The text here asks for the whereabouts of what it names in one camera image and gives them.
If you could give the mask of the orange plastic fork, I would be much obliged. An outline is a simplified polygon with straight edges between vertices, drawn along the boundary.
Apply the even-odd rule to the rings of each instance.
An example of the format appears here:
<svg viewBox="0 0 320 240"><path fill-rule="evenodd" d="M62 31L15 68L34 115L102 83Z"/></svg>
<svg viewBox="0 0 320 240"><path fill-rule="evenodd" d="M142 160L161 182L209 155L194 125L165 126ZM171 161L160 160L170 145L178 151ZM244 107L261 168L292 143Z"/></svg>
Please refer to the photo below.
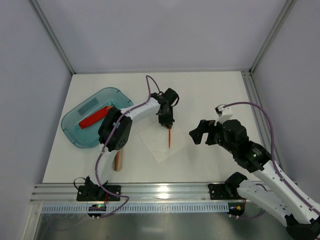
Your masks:
<svg viewBox="0 0 320 240"><path fill-rule="evenodd" d="M171 128L168 129L168 148L171 148Z"/></svg>

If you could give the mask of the white paper napkin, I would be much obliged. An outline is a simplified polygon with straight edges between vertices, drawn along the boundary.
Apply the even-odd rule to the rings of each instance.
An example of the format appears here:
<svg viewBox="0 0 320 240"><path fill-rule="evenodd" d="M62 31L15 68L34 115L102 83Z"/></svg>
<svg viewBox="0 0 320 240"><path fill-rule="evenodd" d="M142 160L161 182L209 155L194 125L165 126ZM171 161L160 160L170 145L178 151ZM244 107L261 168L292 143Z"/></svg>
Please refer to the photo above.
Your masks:
<svg viewBox="0 0 320 240"><path fill-rule="evenodd" d="M171 146L168 146L169 130L158 123L140 131L140 139L157 163L165 161L188 145L187 136L176 126L171 128Z"/></svg>

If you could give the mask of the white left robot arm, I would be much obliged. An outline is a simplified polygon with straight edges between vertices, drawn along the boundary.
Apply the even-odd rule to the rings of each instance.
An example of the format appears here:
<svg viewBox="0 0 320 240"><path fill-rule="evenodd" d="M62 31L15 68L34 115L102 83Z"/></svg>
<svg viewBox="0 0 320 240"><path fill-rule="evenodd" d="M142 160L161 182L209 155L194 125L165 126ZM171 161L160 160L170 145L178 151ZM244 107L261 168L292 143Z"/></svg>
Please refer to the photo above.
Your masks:
<svg viewBox="0 0 320 240"><path fill-rule="evenodd" d="M94 172L85 178L84 185L78 187L78 201L103 201L107 179L97 179L99 173L106 172L108 162L113 161L119 150L128 142L132 125L146 117L157 115L159 124L171 131L173 107L178 104L179 95L172 88L165 92L152 93L145 102L127 108L110 107L98 129L101 152L94 166Z"/></svg>

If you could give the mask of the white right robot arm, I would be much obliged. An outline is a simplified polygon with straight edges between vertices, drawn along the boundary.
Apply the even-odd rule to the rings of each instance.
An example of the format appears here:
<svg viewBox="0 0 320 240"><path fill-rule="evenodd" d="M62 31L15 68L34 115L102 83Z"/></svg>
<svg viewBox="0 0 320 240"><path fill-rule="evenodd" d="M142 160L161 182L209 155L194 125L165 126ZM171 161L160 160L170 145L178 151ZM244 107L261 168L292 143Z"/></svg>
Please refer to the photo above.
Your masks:
<svg viewBox="0 0 320 240"><path fill-rule="evenodd" d="M315 240L320 236L320 215L316 202L309 204L294 192L302 191L285 174L273 165L270 153L260 144L251 141L247 130L236 120L219 123L201 120L189 132L193 142L199 145L207 134L206 145L219 145L232 154L235 162L259 178L271 192L260 189L243 174L236 172L226 181L228 192L248 199L276 218L294 240Z"/></svg>

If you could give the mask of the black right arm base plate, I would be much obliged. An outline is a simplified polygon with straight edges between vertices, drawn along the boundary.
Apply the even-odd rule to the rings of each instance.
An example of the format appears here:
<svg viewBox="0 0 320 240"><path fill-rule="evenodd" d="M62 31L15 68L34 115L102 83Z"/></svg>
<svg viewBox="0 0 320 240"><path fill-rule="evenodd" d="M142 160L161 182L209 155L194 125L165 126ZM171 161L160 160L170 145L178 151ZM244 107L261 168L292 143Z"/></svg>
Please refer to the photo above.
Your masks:
<svg viewBox="0 0 320 240"><path fill-rule="evenodd" d="M241 200L237 189L240 183L248 178L240 172L232 174L224 183L209 183L209 195L211 200Z"/></svg>

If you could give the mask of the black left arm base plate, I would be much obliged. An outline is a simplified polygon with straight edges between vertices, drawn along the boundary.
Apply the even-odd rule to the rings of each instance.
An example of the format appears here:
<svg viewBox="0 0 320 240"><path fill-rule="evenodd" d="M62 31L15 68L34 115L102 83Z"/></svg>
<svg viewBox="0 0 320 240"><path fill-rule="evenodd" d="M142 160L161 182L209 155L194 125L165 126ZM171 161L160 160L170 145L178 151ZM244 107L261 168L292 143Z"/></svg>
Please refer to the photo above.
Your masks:
<svg viewBox="0 0 320 240"><path fill-rule="evenodd" d="M121 194L121 186L120 185L109 185L105 183L103 187L107 189L109 192L113 193L110 194L105 192L99 185L94 184L90 177L78 177L73 181L73 186L77 190L76 200L78 202L118 202L120 201L119 196Z"/></svg>

